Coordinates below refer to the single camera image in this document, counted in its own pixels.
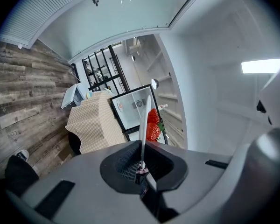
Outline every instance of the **white shelf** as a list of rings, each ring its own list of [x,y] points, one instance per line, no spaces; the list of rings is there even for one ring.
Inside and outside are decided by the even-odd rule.
[[[159,94],[159,97],[177,100],[177,96],[176,95],[171,95],[171,94]]]
[[[162,110],[165,111],[167,114],[170,114],[170,115],[173,116],[174,118],[176,118],[176,119],[182,121],[182,117],[181,117],[179,114],[177,114],[177,113],[175,113],[175,112],[173,112],[173,111],[171,111],[171,110],[169,110],[169,109],[167,109],[167,108],[164,108],[164,109],[162,109]]]
[[[171,76],[170,76],[170,75],[167,75],[167,76],[158,78],[158,81],[161,82],[161,81],[164,81],[164,80],[167,80],[167,79],[171,79]]]
[[[166,131],[166,134],[169,136],[169,140],[174,143],[176,147],[183,148],[183,145],[181,145],[171,133]]]
[[[167,119],[165,119],[165,118],[162,118],[162,119],[163,119],[163,121],[164,121],[166,124],[168,124],[180,137],[183,138],[183,133],[182,133],[178,128],[176,128],[174,125],[172,125]]]

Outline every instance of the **checkered cloth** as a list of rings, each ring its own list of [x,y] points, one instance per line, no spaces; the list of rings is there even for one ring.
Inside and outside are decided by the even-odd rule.
[[[126,142],[113,115],[110,98],[107,91],[94,92],[90,99],[71,109],[65,128],[81,140],[82,154]]]

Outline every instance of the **wood plank wall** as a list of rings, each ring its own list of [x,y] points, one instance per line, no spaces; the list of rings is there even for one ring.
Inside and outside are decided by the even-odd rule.
[[[39,40],[31,49],[0,42],[0,178],[9,157],[21,149],[39,176],[70,158],[70,109],[60,108],[66,90],[76,83],[71,66]]]

